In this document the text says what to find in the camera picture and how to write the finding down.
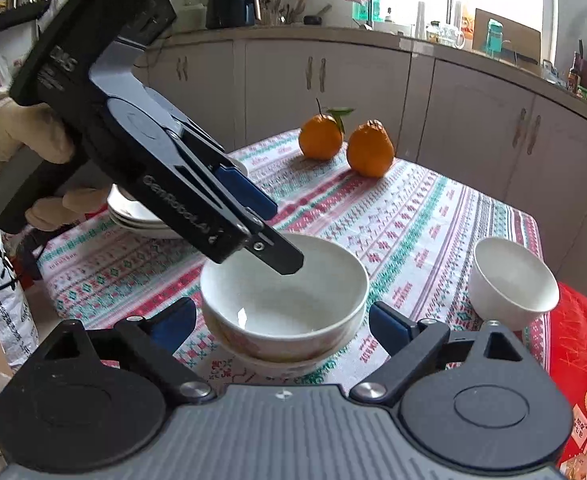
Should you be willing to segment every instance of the striped tablecloth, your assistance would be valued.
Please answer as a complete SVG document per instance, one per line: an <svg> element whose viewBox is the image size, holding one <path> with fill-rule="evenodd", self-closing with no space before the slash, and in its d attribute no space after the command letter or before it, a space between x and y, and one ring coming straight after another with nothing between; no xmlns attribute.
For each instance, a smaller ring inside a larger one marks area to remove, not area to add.
<svg viewBox="0 0 587 480"><path fill-rule="evenodd" d="M330 162L307 160L297 135L272 137L234 157L279 203L275 227L335 240L361 259L371 277L368 304L384 300L412 319L433 317L454 330L474 330L481 323L467 295L474 243L499 236L540 255L535 221L518 210L403 160L380 180L351 171L344 149ZM53 240L39 263L59 316L80 319L87 328L152 316L181 296L202 300L199 253L180 240L133 235L107 214ZM542 319L523 334L543 365L547 332ZM220 348L200 315L176 357L214 386L267 381ZM366 320L321 369L292 381L339 383L348 390L385 359Z"/></svg>

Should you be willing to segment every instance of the human hand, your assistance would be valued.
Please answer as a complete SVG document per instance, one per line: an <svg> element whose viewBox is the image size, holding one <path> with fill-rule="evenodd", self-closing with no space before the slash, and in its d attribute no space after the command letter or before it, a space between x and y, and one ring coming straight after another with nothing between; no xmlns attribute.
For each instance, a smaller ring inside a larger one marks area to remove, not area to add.
<svg viewBox="0 0 587 480"><path fill-rule="evenodd" d="M54 164L69 162L75 153L64 124L47 104L21 107L10 98L3 99L0 102L0 174L5 163L25 145ZM25 217L41 231L55 231L98 211L108 195L109 187L74 189L63 197L43 197L25 212Z"/></svg>

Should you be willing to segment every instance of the black air fryer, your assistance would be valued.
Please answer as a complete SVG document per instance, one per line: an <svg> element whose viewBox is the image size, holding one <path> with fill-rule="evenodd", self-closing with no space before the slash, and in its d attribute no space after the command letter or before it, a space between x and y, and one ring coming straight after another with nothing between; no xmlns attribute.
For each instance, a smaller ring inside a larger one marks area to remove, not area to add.
<svg viewBox="0 0 587 480"><path fill-rule="evenodd" d="M258 0L209 0L207 28L251 27L260 20Z"/></svg>

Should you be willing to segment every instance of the orange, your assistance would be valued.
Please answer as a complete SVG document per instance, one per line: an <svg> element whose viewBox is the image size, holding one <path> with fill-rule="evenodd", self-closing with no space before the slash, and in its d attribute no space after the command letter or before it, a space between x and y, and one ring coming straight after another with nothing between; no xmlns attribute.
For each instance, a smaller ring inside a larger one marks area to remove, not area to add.
<svg viewBox="0 0 587 480"><path fill-rule="evenodd" d="M393 163L393 156L393 145L380 121L367 121L349 137L347 162L362 176L383 177Z"/></svg>
<svg viewBox="0 0 587 480"><path fill-rule="evenodd" d="M333 117L316 115L305 123L298 137L302 154L315 160L330 160L342 147L343 134Z"/></svg>

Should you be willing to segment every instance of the black shelf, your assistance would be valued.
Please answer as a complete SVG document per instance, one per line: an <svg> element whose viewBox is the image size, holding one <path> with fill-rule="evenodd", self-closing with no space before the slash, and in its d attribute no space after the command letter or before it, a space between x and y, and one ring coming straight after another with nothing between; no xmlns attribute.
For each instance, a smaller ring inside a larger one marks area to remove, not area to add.
<svg viewBox="0 0 587 480"><path fill-rule="evenodd" d="M0 31L20 25L21 23L37 20L45 13L50 4L51 1L43 0L32 4L22 5L16 9L5 10L0 13Z"/></svg>

